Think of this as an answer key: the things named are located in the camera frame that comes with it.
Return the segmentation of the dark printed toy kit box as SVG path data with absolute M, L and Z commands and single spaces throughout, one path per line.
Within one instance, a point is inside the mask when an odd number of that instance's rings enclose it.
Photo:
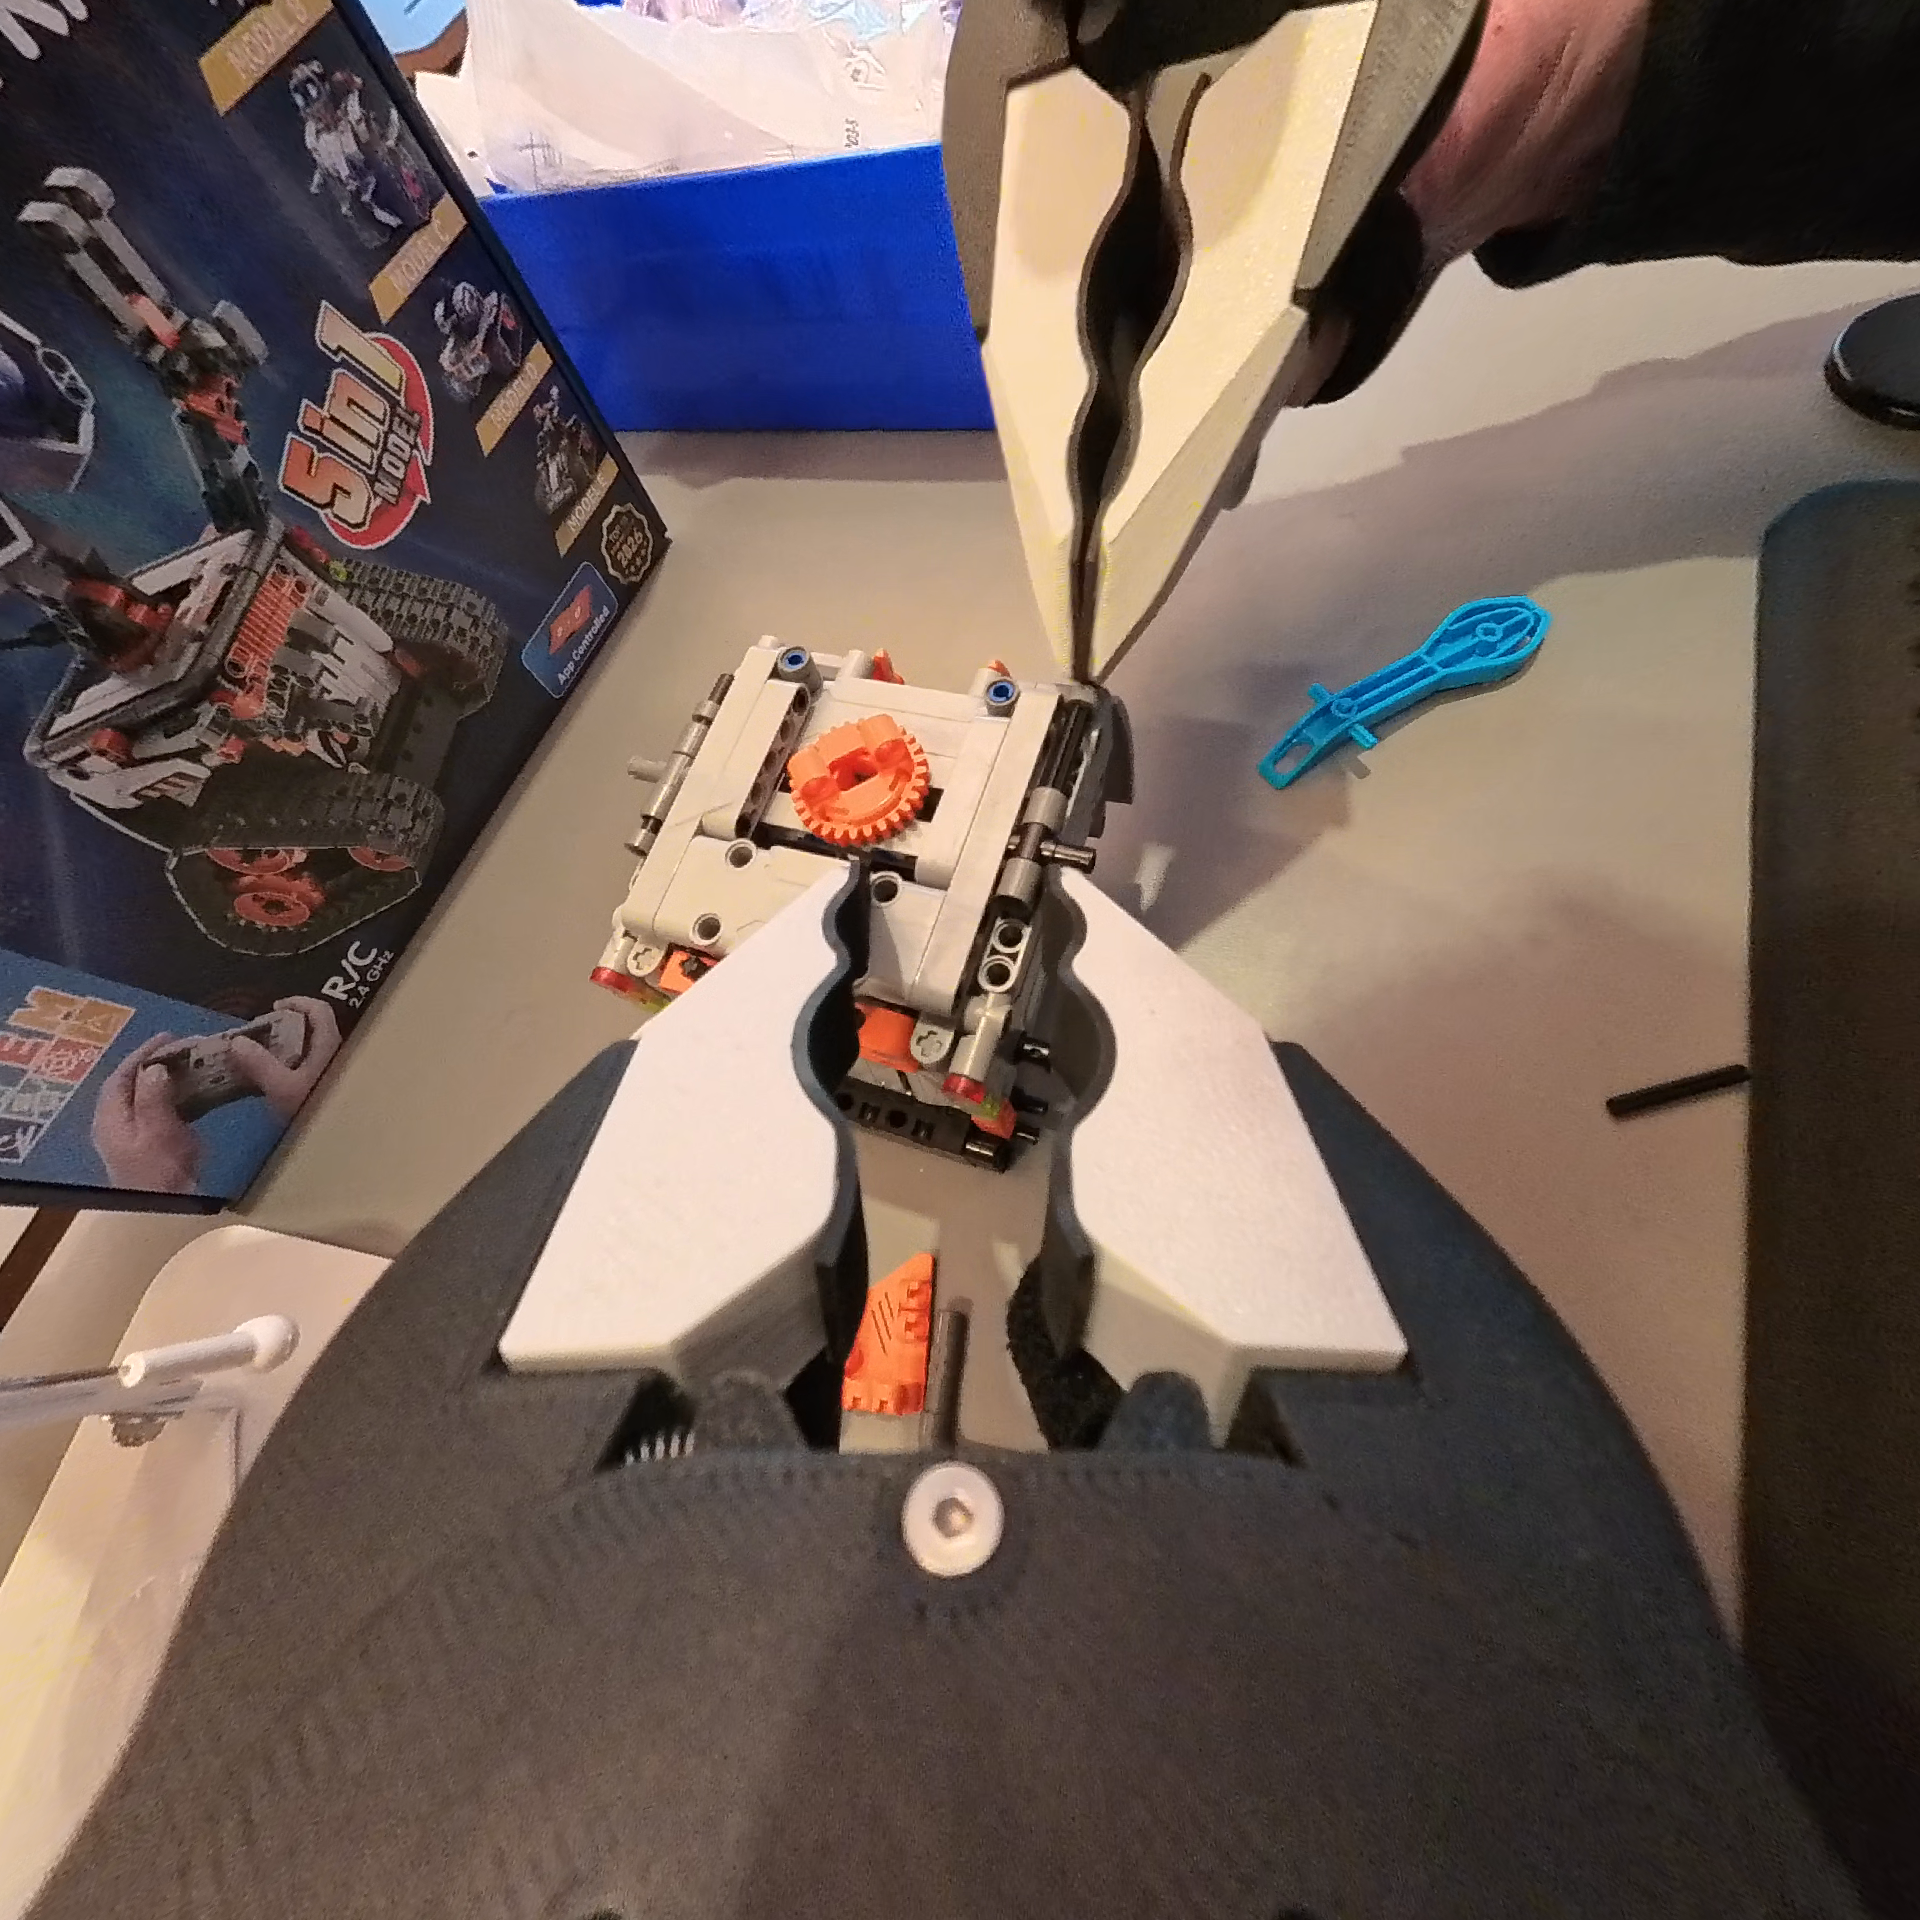
M 4 1203 L 248 1188 L 666 528 L 360 4 L 4 4 Z

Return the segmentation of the clear plastic bags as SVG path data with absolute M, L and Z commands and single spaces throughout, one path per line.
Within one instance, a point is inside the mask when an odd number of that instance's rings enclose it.
M 958 3 L 478 3 L 417 96 L 480 189 L 882 154 L 938 139 Z

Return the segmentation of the grey bent toy tube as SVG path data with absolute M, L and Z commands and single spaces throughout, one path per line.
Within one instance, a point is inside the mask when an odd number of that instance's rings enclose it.
M 971 1302 L 934 1309 L 928 1332 L 925 1398 L 918 1446 L 928 1454 L 958 1442 L 964 1371 L 969 1359 Z

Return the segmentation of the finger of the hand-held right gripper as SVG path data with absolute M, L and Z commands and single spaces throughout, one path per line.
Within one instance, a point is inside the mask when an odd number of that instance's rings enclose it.
M 1113 670 L 1155 603 L 1138 382 L 1088 336 L 1088 271 L 1138 158 L 1138 120 L 1081 68 L 1008 88 L 981 362 L 1040 624 L 1062 670 Z
M 1176 64 L 1146 93 L 1177 284 L 1134 375 L 1122 472 L 1097 532 L 1088 674 L 1122 659 L 1304 370 L 1294 285 L 1353 99 L 1373 6 L 1301 6 L 1235 54 Z

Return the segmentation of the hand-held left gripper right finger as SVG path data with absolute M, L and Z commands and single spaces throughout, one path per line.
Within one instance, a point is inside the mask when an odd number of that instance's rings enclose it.
M 1045 902 L 1040 1322 L 1118 1386 L 1185 1376 L 1229 1438 L 1265 1368 L 1392 1374 L 1408 1344 L 1258 1019 L 1081 874 Z

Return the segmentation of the white stand with flat base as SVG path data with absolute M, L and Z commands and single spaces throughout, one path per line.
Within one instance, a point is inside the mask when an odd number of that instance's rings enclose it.
M 101 1368 L 262 1314 L 292 1318 L 298 1342 L 265 1374 L 214 1376 L 137 1446 L 102 1419 L 4 1432 L 4 1728 L 84 1662 L 83 1624 L 139 1592 L 179 1599 L 304 1368 L 387 1266 L 229 1215 L 84 1214 L 59 1239 L 4 1332 L 4 1376 Z

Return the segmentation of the blue storage bin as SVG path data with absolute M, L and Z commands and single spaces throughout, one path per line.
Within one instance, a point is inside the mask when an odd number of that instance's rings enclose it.
M 938 147 L 483 203 L 616 429 L 989 429 Z

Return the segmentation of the black toy axle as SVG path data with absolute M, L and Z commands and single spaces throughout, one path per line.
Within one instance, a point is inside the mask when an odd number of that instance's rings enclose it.
M 1612 1120 L 1632 1120 L 1667 1112 L 1706 1096 L 1736 1092 L 1747 1087 L 1749 1080 L 1750 1070 L 1745 1063 L 1729 1063 L 1609 1094 L 1604 1096 L 1602 1109 Z

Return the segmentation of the dark perforated pad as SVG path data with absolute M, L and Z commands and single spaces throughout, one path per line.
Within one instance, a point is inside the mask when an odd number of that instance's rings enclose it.
M 1918 485 L 1760 551 L 1745 1651 L 1875 1912 L 1918 1912 Z

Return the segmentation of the blue plastic toy wrench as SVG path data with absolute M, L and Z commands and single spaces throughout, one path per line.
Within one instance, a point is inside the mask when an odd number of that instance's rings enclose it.
M 1342 748 L 1371 749 L 1384 723 L 1444 692 L 1507 680 L 1541 648 L 1553 615 L 1524 594 L 1454 607 L 1410 654 L 1355 684 L 1310 687 L 1301 719 L 1259 759 L 1259 778 L 1284 789 Z

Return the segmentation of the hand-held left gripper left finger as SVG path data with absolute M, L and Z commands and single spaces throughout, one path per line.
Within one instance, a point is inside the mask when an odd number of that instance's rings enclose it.
M 637 1035 L 499 1339 L 516 1374 L 843 1359 L 869 1293 L 852 1134 L 869 883 L 829 868 Z

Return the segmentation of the grey orange toy block model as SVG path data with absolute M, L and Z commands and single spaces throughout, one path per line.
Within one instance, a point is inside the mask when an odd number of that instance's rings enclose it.
M 664 1007 L 801 898 L 857 864 L 869 964 L 857 1056 L 835 1094 L 860 1128 L 1006 1170 L 1040 1141 L 1049 1063 L 1040 907 L 1091 874 L 1109 805 L 1134 795 L 1134 732 L 1105 687 L 966 691 L 900 679 L 888 654 L 765 636 L 636 759 L 653 792 L 593 982 Z

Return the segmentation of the person's right hand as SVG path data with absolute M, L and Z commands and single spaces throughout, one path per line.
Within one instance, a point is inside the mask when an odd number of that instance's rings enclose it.
M 1564 222 L 1595 188 L 1640 72 L 1649 3 L 1493 3 L 1403 197 L 1424 266 Z

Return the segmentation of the orange toy panel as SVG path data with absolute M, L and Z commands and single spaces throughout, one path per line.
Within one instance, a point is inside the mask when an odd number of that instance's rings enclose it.
M 916 1252 L 869 1287 L 843 1368 L 842 1410 L 918 1418 L 928 1397 L 934 1254 Z

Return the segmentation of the person's right forearm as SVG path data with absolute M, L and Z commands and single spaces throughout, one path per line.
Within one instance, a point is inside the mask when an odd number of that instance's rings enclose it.
M 1654 3 L 1595 189 L 1476 251 L 1507 288 L 1675 256 L 1918 258 L 1916 3 Z

